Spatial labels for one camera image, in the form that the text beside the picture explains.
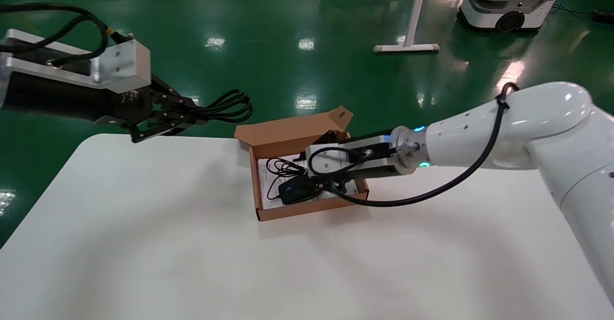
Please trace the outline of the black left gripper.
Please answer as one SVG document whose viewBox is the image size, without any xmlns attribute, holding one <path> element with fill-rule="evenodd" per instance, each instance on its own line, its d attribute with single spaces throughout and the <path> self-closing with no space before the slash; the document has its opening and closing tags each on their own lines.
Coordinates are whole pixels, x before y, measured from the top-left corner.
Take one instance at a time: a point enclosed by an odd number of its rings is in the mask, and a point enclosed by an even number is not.
<svg viewBox="0 0 614 320">
<path fill-rule="evenodd" d="M 1 76 L 1 109 L 22 114 L 52 115 L 96 125 L 131 126 L 132 143 L 174 136 L 204 126 L 202 107 L 180 95 L 156 75 L 149 87 L 115 93 L 108 89 L 45 79 L 13 71 Z M 149 117 L 144 125 L 138 125 Z"/>
</svg>

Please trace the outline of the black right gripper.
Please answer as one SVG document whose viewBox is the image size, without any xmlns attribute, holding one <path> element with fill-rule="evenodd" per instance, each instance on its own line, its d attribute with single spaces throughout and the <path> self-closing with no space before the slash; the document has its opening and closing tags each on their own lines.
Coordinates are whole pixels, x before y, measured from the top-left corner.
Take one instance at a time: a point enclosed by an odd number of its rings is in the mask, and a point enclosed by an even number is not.
<svg viewBox="0 0 614 320">
<path fill-rule="evenodd" d="M 320 138 L 318 145 L 324 147 L 338 146 L 349 140 L 347 132 L 342 130 L 329 130 Z M 364 179 L 352 178 L 384 178 L 398 176 L 398 158 L 396 156 L 396 142 L 393 138 L 362 138 L 349 143 L 349 163 L 355 167 L 349 169 L 348 178 L 344 175 L 331 176 L 318 175 L 318 182 L 325 191 L 349 192 L 350 184 L 356 192 L 368 192 L 368 184 Z"/>
</svg>

